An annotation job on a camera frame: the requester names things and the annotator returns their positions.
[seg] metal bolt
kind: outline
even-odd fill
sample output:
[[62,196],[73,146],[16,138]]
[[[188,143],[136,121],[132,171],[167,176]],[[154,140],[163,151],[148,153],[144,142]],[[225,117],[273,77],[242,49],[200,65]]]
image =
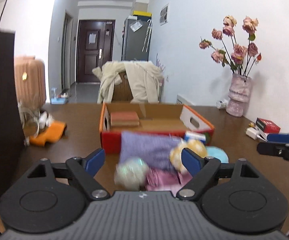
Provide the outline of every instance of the metal bolt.
[[108,195],[108,193],[103,189],[97,189],[91,194],[95,198],[104,198]]
[[179,191],[181,197],[193,197],[195,192],[192,189],[182,189]]

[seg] pink vase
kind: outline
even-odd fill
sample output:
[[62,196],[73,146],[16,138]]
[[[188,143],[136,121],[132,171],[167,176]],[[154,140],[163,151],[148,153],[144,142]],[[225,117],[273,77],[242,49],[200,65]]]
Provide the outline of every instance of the pink vase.
[[231,87],[229,89],[229,104],[227,113],[236,117],[243,115],[246,104],[250,100],[252,90],[252,79],[238,74],[232,75]]

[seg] doorway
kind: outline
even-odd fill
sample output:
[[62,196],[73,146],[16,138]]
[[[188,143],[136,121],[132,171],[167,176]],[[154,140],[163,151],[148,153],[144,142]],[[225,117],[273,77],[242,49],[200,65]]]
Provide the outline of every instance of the doorway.
[[77,82],[98,83],[92,70],[112,61],[115,20],[81,20],[78,30]]
[[73,18],[66,13],[63,24],[62,51],[61,51],[61,90],[62,93],[70,88],[70,60]]

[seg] pink rose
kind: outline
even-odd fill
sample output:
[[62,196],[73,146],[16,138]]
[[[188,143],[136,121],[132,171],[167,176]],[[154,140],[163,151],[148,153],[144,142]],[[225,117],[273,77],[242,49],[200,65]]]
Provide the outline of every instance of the pink rose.
[[231,54],[231,59],[237,64],[242,64],[243,63],[243,57],[241,57],[240,55],[238,55],[236,53],[232,53]]
[[222,31],[217,31],[216,29],[213,29],[212,38],[216,40],[222,40]]
[[240,46],[239,44],[234,45],[234,53],[241,57],[242,59],[246,56],[248,48],[245,46]]
[[256,27],[258,26],[259,22],[258,19],[251,19],[250,17],[246,16],[243,20],[242,28],[249,34],[254,34],[257,30]]
[[231,25],[225,25],[223,27],[223,31],[222,31],[225,35],[227,36],[233,36],[234,35],[234,29]]
[[253,42],[251,42],[249,45],[249,56],[254,57],[257,54],[258,54],[258,47]]
[[221,54],[219,52],[219,50],[216,50],[214,53],[211,54],[211,58],[213,58],[213,60],[216,62],[216,63],[220,63],[223,61],[224,59],[224,55]]
[[202,42],[199,43],[199,47],[200,47],[201,49],[206,49],[206,48],[208,48],[209,46],[210,46],[209,43],[206,42],[206,41],[202,41]]
[[223,19],[223,24],[231,25],[232,27],[234,27],[237,25],[237,20],[233,16],[228,15]]

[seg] pink satin cloth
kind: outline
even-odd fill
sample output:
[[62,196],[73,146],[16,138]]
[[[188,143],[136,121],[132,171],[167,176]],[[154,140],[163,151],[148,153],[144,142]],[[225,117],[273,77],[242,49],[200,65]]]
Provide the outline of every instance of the pink satin cloth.
[[148,191],[171,191],[174,196],[184,187],[192,176],[190,173],[171,173],[159,169],[150,169],[147,174],[145,188]]

